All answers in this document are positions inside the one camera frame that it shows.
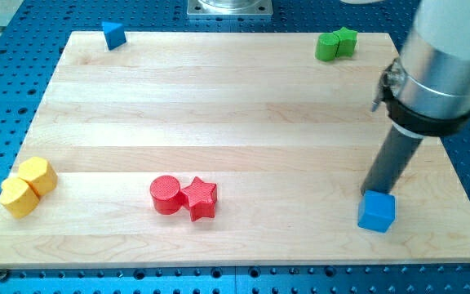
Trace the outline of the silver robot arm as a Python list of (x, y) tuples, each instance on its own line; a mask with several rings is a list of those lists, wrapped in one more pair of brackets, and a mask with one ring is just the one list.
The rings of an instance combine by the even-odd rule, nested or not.
[(409, 136), (449, 136), (470, 118), (470, 0), (423, 0), (400, 55), (379, 81), (385, 103)]

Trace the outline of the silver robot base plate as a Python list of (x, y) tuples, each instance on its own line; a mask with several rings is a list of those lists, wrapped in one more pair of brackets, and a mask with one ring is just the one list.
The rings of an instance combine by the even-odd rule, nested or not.
[(273, 15), (272, 0), (188, 0), (187, 16), (208, 17), (268, 17)]

